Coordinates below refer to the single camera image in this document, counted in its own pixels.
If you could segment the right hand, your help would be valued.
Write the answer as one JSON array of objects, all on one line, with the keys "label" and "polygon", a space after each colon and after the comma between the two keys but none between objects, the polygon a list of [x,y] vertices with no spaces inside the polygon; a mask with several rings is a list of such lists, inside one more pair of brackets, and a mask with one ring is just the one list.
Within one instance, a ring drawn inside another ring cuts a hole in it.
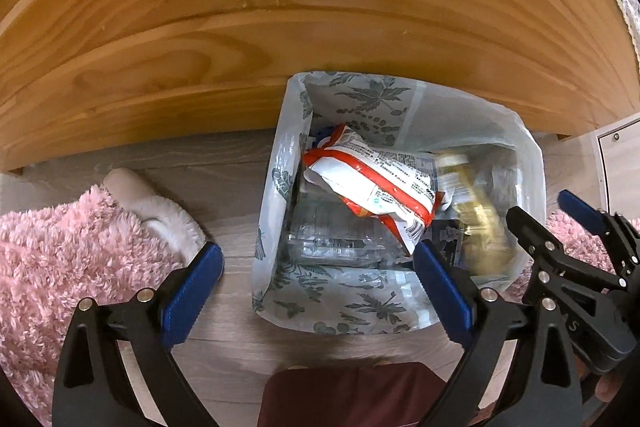
[{"label": "right hand", "polygon": [[599,375],[593,373],[581,358],[575,357],[575,361],[580,378],[591,376],[597,377],[596,387],[594,387],[594,394],[596,397],[602,402],[611,402],[626,377],[627,363],[622,362],[617,365],[615,369],[612,369],[612,371]]}]

